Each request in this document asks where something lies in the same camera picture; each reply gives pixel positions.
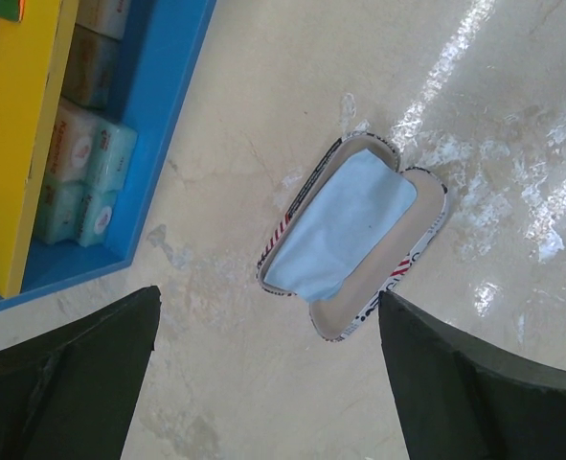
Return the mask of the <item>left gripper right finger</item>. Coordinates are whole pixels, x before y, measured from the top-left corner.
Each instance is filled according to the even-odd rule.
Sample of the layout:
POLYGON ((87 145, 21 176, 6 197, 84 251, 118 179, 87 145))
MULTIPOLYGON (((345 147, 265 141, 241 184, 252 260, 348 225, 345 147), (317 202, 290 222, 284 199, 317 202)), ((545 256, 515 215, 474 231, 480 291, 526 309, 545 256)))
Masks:
POLYGON ((389 291, 381 348, 412 459, 566 459, 566 371, 450 326, 389 291))

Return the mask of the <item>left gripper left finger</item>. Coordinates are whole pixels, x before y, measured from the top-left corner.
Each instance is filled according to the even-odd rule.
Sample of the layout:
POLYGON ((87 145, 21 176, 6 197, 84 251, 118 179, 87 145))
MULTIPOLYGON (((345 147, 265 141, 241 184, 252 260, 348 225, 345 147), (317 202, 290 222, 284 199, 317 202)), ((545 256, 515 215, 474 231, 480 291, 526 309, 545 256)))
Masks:
POLYGON ((0 459, 118 459, 154 350, 158 287, 0 351, 0 459))

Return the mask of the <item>patterned sunglasses case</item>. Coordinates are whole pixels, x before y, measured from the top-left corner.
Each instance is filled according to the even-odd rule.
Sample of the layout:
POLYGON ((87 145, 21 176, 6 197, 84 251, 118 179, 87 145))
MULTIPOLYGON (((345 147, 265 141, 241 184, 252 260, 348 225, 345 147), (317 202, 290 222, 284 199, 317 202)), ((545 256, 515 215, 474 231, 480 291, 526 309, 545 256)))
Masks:
POLYGON ((441 230, 448 212, 448 189, 434 174, 419 167, 399 169, 400 154, 388 140, 367 131, 354 131, 336 140, 297 193, 257 263, 256 277, 263 290, 279 296, 296 296, 289 287, 266 280, 275 258, 298 229, 300 217, 319 192, 353 156, 367 150, 407 180, 418 193, 409 209, 361 260, 340 289, 325 300, 309 300, 308 313, 324 340, 348 338, 376 310, 381 291, 393 289, 441 230))

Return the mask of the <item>light blue cleaning cloth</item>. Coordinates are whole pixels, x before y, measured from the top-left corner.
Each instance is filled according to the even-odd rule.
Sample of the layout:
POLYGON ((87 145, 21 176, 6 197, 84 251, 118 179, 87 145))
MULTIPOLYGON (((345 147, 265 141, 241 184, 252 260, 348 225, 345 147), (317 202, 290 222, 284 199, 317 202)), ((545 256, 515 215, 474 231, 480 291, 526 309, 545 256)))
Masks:
POLYGON ((332 298, 417 197, 370 150, 353 154, 299 215, 264 282, 307 302, 332 298))

